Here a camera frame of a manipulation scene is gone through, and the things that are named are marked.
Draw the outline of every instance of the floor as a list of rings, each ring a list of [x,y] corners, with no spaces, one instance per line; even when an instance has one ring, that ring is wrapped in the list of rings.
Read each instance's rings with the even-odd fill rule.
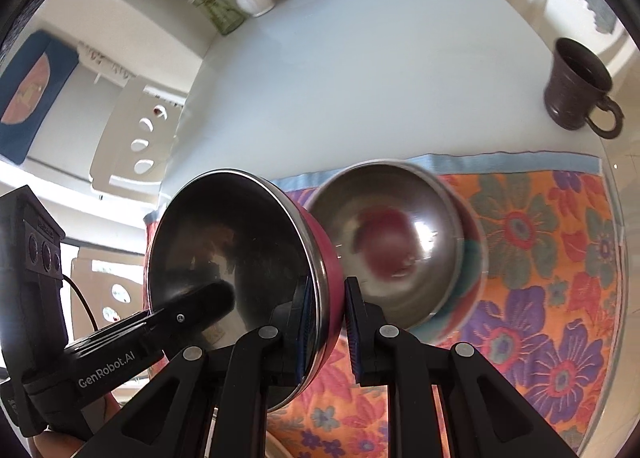
[[[583,458],[615,456],[640,416],[640,60],[615,99],[624,110],[625,129],[619,138],[604,141],[604,147],[625,222],[628,296],[615,377]]]

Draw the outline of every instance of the mug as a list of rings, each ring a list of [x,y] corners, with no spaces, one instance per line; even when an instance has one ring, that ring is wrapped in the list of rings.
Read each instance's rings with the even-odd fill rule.
[[[556,41],[551,77],[545,88],[545,107],[560,127],[574,131],[588,123],[602,138],[617,138],[625,116],[607,95],[612,86],[611,75],[596,54],[572,39]],[[596,106],[613,113],[616,124],[610,131],[591,120],[589,115]]]

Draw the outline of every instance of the table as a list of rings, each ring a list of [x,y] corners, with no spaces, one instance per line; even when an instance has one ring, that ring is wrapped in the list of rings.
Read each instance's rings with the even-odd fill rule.
[[[221,167],[280,179],[425,153],[606,159],[589,129],[546,114],[551,60],[504,0],[281,0],[207,53],[162,196]]]

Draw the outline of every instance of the mug handle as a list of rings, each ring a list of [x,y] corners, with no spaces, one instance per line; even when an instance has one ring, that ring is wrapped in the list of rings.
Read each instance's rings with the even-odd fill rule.
[[[620,133],[622,132],[622,123],[625,120],[625,115],[622,113],[622,109],[620,108],[620,106],[616,102],[611,100],[609,95],[603,96],[603,98],[596,105],[603,111],[612,112],[613,116],[616,119],[616,124],[610,131],[605,131],[604,129],[601,129],[596,124],[594,124],[591,120],[591,117],[587,115],[586,120],[589,124],[589,127],[593,129],[593,132],[595,134],[607,140],[613,140],[614,138],[620,136]]]

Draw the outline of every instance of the stainless steel bowl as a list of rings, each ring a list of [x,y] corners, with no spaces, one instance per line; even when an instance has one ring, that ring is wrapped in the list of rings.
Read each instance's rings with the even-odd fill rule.
[[[443,184],[399,161],[355,165],[324,183],[309,211],[334,242],[345,275],[386,320],[416,326],[445,303],[460,274],[464,235]]]
[[[162,215],[148,264],[151,308],[223,279],[234,289],[233,310],[179,342],[222,348],[268,324],[273,308],[291,301],[301,279],[311,276],[305,374],[293,390],[271,388],[269,405],[277,409],[308,385],[333,349],[327,343],[331,304],[323,255],[300,211],[276,186],[238,170],[212,171],[183,187]]]

